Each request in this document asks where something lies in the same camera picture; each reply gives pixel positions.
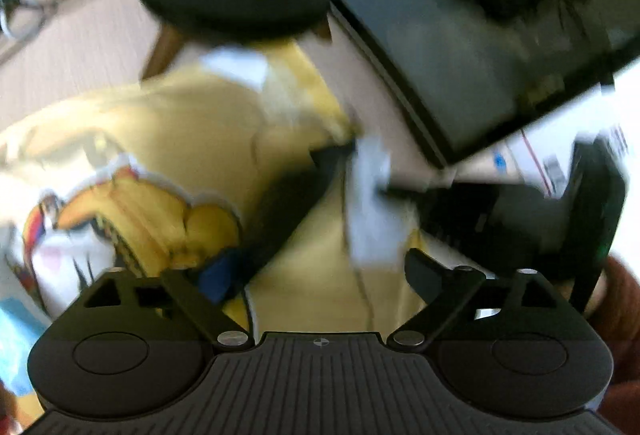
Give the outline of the white paper tissue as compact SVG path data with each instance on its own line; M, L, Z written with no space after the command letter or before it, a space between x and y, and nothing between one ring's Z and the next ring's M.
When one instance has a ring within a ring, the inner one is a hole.
M384 195L390 182L390 153L376 136L356 140L345 178L346 240L352 265L395 269L416 226L410 203Z

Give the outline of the blue tissue pack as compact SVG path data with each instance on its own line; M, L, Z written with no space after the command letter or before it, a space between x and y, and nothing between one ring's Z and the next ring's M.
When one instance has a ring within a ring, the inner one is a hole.
M32 314L16 297L7 297L1 301L1 382L17 397L34 391L28 376L27 360L30 351L50 323L47 316Z

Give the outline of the yellow cartoon print cloth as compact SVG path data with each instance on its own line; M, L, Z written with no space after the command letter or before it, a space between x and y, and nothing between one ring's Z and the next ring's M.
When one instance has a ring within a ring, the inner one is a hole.
M348 160L224 314L215 349L166 289L239 247L309 152L360 138L292 44L218 50L63 100L1 135L1 263L50 325L27 371L34 434L423 434L424 363L385 339L419 308L401 264L352 265Z

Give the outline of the dark monitor panel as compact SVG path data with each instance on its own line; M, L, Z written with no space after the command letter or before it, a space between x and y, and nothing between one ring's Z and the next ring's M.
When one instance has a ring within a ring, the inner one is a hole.
M335 0L427 161L446 168L639 55L639 0Z

